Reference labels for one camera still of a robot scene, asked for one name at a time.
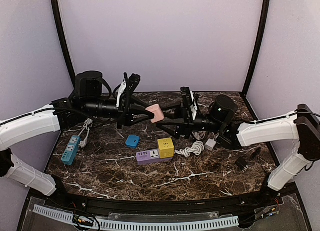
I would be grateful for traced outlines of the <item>pink charger plug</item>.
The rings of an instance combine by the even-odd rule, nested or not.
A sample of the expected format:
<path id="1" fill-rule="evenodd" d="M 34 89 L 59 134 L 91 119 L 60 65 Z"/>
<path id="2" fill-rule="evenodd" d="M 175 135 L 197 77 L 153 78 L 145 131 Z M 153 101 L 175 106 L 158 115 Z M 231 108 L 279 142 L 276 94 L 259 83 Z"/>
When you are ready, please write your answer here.
<path id="1" fill-rule="evenodd" d="M 145 110 L 154 114 L 154 118 L 150 120 L 153 124 L 165 119 L 164 113 L 159 104 L 151 105 L 147 107 Z"/>

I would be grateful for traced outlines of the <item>yellow cube socket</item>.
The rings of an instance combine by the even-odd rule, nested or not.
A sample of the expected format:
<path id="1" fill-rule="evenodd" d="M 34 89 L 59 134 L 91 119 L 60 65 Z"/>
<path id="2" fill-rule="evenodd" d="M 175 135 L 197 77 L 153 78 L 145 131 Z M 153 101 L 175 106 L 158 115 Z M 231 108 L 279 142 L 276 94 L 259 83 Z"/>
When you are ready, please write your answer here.
<path id="1" fill-rule="evenodd" d="M 175 146 L 173 140 L 169 138 L 162 138 L 157 140 L 157 148 L 159 157 L 161 159 L 172 158 L 175 153 Z"/>

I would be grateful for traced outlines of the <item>purple power strip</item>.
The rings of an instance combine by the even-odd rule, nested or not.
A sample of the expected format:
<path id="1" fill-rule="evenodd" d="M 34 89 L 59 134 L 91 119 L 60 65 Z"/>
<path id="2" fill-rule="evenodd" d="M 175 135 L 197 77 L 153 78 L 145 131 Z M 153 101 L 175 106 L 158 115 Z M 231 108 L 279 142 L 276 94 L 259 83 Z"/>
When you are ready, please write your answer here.
<path id="1" fill-rule="evenodd" d="M 158 149 L 139 151 L 136 153 L 136 160 L 138 165 L 147 165 L 153 163 L 163 163 L 171 161 L 173 157 L 160 158 Z"/>

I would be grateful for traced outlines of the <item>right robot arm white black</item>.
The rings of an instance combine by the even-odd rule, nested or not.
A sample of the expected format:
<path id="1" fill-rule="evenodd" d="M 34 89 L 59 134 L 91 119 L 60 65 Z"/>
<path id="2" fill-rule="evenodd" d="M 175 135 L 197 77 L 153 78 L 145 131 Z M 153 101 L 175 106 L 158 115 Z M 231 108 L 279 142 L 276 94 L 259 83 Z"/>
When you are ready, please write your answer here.
<path id="1" fill-rule="evenodd" d="M 307 165 L 320 159 L 320 120 L 305 104 L 287 114 L 255 121 L 235 120 L 236 103 L 223 94 L 218 95 L 202 114 L 198 98 L 188 87 L 181 89 L 181 104 L 168 107 L 173 114 L 158 121 L 156 127 L 179 139 L 189 138 L 192 132 L 217 133 L 217 142 L 228 150 L 281 140 L 297 140 L 291 154 L 267 176 L 266 188 L 279 192 Z"/>

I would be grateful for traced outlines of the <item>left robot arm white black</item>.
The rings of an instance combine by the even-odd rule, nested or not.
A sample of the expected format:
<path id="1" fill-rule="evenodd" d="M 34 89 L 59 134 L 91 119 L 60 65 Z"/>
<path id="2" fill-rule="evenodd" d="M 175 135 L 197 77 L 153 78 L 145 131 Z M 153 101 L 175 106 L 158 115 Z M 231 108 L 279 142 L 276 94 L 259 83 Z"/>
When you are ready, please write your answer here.
<path id="1" fill-rule="evenodd" d="M 117 97 L 99 71 L 85 71 L 75 78 L 71 95 L 44 107 L 0 123 L 0 176 L 12 179 L 50 197 L 63 186 L 58 178 L 45 174 L 20 160 L 11 146 L 46 133 L 72 128 L 86 119 L 100 124 L 132 126 L 151 120 L 155 115 L 147 104 L 133 96 L 141 77 L 124 75 Z"/>

